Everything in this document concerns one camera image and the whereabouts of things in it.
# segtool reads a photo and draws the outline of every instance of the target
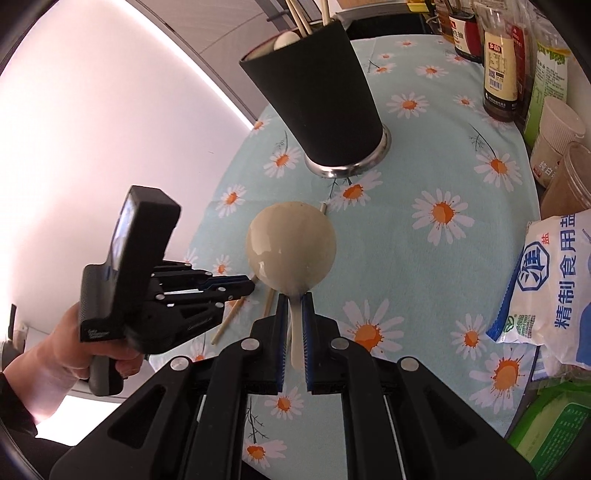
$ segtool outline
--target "human hand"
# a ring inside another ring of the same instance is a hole
[[[123,378],[139,372],[143,354],[131,348],[125,340],[105,342],[80,341],[78,324],[79,304],[72,305],[47,338],[55,361],[76,378],[88,378],[93,356],[103,355],[117,360],[115,368]]]

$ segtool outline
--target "screw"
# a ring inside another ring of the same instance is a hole
[[[335,350],[347,350],[349,347],[349,341],[343,337],[333,338],[330,346]]]
[[[418,361],[416,358],[408,356],[400,360],[400,367],[407,372],[416,372],[418,370]]]
[[[173,358],[170,362],[170,368],[180,372],[185,370],[189,366],[189,360],[185,356],[178,356],[177,358]]]
[[[256,350],[259,345],[260,343],[256,338],[245,338],[240,344],[243,350]]]

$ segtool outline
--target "human arm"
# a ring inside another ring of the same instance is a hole
[[[13,360],[4,371],[12,390],[39,423],[53,415],[79,378],[88,378],[95,355],[117,361],[122,377],[139,372],[143,355],[124,340],[81,343],[76,303],[65,312],[53,332]]]

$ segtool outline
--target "condiment bottle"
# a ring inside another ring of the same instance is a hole
[[[517,64],[507,10],[474,2],[484,30],[484,110],[511,122],[517,110]]]
[[[466,60],[482,63],[482,43],[476,15],[469,6],[455,9],[449,15],[456,53]]]

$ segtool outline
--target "plastic container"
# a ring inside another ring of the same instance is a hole
[[[509,11],[474,2],[484,30],[484,110],[496,120],[511,122],[517,110],[517,61]]]
[[[540,205],[542,220],[571,215],[591,208],[591,151],[580,143],[569,144],[558,172]]]
[[[547,188],[556,174],[560,160],[571,142],[581,143],[585,125],[566,103],[554,97],[544,99],[540,134],[531,153],[534,178]]]
[[[572,53],[552,23],[537,10],[532,10],[537,61],[530,107],[525,120],[524,139],[533,147],[540,131],[544,99],[547,96],[566,101],[568,63]]]

